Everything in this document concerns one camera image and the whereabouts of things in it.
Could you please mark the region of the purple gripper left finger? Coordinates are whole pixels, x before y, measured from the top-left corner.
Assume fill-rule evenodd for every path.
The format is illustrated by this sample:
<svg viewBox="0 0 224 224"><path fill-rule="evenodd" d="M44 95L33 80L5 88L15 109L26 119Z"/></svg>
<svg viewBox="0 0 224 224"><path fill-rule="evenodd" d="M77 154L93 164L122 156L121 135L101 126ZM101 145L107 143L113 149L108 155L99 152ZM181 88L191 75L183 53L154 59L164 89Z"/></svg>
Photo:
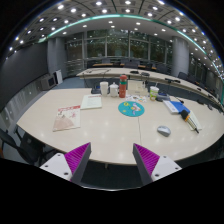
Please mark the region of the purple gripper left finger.
<svg viewBox="0 0 224 224"><path fill-rule="evenodd" d="M91 143L86 143L66 154L56 153L41 166L41 169L75 184L80 184L90 154Z"/></svg>

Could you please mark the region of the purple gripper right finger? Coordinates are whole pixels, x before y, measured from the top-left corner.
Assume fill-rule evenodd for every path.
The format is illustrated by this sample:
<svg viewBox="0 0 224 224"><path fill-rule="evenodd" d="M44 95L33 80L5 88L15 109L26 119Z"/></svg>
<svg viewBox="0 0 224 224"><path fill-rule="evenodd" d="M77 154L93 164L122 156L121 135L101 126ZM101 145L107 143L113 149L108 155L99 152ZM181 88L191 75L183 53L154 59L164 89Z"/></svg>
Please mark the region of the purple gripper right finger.
<svg viewBox="0 0 224 224"><path fill-rule="evenodd" d="M181 167L168 156L159 156L136 143L133 144L133 156L143 185L148 185L181 170Z"/></svg>

